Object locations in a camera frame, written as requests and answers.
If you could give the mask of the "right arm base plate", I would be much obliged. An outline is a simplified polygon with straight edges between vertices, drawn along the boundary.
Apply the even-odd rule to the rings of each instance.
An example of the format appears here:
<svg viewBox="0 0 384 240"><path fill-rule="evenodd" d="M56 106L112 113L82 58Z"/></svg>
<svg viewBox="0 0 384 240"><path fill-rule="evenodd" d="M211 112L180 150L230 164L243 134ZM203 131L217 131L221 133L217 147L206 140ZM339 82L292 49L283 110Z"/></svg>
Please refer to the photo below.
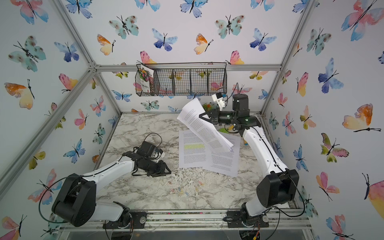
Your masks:
<svg viewBox="0 0 384 240"><path fill-rule="evenodd" d="M223 221L228 224L229 228L267 228L269 227L269 219L264 215L250 217L246 211L227 211L223 217Z"/></svg>

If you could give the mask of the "plain text document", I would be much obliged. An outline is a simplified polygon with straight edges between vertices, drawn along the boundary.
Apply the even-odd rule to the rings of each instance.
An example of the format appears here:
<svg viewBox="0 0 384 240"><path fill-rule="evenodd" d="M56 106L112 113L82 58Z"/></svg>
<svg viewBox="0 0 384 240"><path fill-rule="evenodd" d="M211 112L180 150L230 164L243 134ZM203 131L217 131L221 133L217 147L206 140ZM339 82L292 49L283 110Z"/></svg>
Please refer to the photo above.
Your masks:
<svg viewBox="0 0 384 240"><path fill-rule="evenodd" d="M215 152L230 152L233 144L221 135L215 126L200 118L204 114L204 108L198 99L191 100L183 108L177 119L189 128Z"/></svg>

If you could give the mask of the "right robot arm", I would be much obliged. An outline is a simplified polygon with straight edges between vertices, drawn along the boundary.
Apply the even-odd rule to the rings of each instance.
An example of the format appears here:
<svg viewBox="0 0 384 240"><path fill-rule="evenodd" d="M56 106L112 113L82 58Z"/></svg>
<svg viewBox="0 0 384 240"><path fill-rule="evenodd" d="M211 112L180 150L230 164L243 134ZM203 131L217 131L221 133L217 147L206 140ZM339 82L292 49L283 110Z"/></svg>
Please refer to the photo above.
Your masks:
<svg viewBox="0 0 384 240"><path fill-rule="evenodd" d="M240 221L246 227L254 227L264 221L269 209L294 200L300 192L299 174L290 170L274 151L259 119L250 114L246 94L233 95L231 111L223 110L226 102L221 93L212 98L218 108L200 114L200 119L213 125L233 125L235 132L250 146L263 173L256 197L242 205L239 217L231 217L231 222Z"/></svg>

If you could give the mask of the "purple highlighted document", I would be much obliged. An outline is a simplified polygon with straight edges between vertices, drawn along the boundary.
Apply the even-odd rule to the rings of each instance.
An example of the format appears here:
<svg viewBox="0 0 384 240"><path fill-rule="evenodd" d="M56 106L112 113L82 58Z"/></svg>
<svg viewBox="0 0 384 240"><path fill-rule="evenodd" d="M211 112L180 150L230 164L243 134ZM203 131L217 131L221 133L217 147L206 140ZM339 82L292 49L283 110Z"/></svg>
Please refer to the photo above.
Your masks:
<svg viewBox="0 0 384 240"><path fill-rule="evenodd" d="M233 144L230 152L208 153L207 165L203 167L204 170L227 175L230 177L237 177L239 170L240 146L241 137L220 132L229 142Z"/></svg>

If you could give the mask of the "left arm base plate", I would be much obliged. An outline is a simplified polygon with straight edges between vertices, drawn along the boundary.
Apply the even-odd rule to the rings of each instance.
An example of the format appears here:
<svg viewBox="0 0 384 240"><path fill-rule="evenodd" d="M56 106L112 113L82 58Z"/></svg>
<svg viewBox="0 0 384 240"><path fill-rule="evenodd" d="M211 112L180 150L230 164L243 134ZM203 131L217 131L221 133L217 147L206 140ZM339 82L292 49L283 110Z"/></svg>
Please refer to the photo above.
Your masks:
<svg viewBox="0 0 384 240"><path fill-rule="evenodd" d="M133 211L123 214L117 221L103 224L105 230L144 229L147 222L147 212Z"/></svg>

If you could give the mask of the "yellow highlighted document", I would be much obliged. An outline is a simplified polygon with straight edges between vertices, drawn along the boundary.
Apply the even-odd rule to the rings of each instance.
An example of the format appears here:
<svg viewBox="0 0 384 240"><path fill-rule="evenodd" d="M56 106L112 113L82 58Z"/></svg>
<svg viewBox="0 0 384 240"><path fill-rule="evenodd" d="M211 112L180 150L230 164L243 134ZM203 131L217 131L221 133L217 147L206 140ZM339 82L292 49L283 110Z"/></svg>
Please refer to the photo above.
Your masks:
<svg viewBox="0 0 384 240"><path fill-rule="evenodd" d="M190 130L179 131L179 168L205 168L208 160L204 142Z"/></svg>

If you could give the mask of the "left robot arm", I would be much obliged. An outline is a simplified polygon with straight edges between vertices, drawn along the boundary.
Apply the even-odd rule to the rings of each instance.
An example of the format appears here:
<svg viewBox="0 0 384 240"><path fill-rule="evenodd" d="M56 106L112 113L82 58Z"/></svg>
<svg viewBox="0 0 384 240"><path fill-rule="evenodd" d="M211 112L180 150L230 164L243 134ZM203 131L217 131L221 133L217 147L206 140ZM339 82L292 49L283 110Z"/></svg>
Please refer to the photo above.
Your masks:
<svg viewBox="0 0 384 240"><path fill-rule="evenodd" d="M43 195L59 186L60 192L52 205L52 213L62 219L62 224L81 227L88 222L103 221L104 227L112 229L133 229L134 217L129 207L114 201L97 201L97 193L118 178L131 174L157 178L170 175L172 171L161 160L163 151L149 142L143 141L139 147L122 154L116 161L93 172L72 174L48 184Z"/></svg>

